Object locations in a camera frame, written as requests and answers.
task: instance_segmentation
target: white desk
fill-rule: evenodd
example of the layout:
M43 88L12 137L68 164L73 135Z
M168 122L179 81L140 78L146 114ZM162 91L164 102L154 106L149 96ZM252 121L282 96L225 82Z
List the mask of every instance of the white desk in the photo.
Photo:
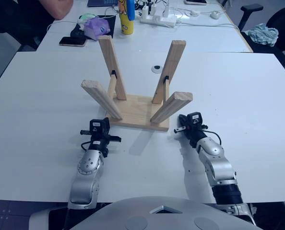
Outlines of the white desk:
M75 0L71 11L62 21L76 22L80 15L88 12L104 15L105 9L107 8L87 8L86 5L87 0ZM186 5L183 3L183 0L171 0L170 6L196 9L201 12L211 12L222 9L218 4L208 4L206 6ZM107 11L107 14L114 15L115 12L109 10ZM179 17L181 16L181 13L178 11L175 11L175 14ZM199 17L191 18L184 15L181 20L184 22L206 25L231 23L225 14L223 14L219 20L214 20L209 15L200 15ZM70 32L74 27L75 24L73 23L53 24L37 51L100 51L98 42L93 40L89 40L83 48L59 46L61 38L70 36ZM120 52L126 50L166 52L169 49L172 40L186 40L187 49L194 52L251 52L247 43L244 42L242 36L234 28L180 26L177 29L171 29L163 26L142 24L139 22L139 17L136 17L134 33L131 35L123 35L118 15L116 17L113 40L116 50Z
M127 93L153 96L159 75L151 72L150 57L164 62L166 52L117 56ZM141 63L137 71L125 58ZM83 79L108 87L102 54L15 55L0 79L0 200L67 202L80 144L89 140L79 132L104 117L80 87ZM285 70L274 55L185 51L170 88L193 93L180 113L201 112L219 133L245 202L285 201ZM177 116L168 132L111 128L122 142L109 145L99 202L134 196L214 201L197 153L173 133Z

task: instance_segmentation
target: wooden stool leg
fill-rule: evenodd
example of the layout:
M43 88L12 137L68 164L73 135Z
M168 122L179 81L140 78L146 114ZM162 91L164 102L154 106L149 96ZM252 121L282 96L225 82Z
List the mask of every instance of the wooden stool leg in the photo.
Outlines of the wooden stool leg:
M82 88L92 96L113 118L122 119L122 114L116 106L113 99L111 99L102 85L93 80L83 80Z
M160 77L160 80L158 81L152 103L154 104L160 104L163 101L163 82L166 76L169 77L169 83L172 80L173 75L175 74L175 71L177 69L178 63L181 59L181 56L183 54L183 50L185 48L186 41L172 41L170 45L170 49L165 61L165 65Z
M115 53L115 49L112 42L112 37L103 35L99 37L99 43L101 46L102 54L105 59L107 69L109 74L113 74L113 70L116 73L117 83L116 83L116 94L119 100L127 100L127 93L125 91L125 87L122 80L122 75L119 70L119 65L117 62L117 57Z
M117 82L116 75L112 74L110 76L109 86L108 86L108 90L107 90L107 94L110 98L113 98L113 96L114 96L116 82Z
M159 110L151 117L151 122L161 123L173 115L175 112L186 106L192 101L190 92L174 92L168 100L159 108Z

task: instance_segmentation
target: smartphone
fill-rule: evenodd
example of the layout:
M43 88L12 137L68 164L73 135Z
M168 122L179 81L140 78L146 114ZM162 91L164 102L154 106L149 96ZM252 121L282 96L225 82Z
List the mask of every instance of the smartphone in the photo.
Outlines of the smartphone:
M78 46L83 47L87 42L87 38L84 37L63 37L59 42L61 46Z
M206 5L206 0L184 0L185 4Z

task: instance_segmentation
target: white power strip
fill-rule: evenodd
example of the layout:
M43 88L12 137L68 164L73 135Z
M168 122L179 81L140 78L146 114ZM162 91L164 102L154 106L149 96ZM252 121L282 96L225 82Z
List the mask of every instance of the white power strip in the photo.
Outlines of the white power strip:
M152 5L150 15L148 15L148 7L144 6L142 9L141 23L174 27L177 22L177 17L168 14L169 5L165 7L165 11L157 9L155 4Z

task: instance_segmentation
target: teal cloth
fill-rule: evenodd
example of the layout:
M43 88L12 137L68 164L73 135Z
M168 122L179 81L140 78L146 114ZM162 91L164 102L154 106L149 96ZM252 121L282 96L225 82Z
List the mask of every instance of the teal cloth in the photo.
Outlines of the teal cloth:
M252 41L273 47L278 39L279 32L276 28L268 28L265 23L254 26L244 32Z

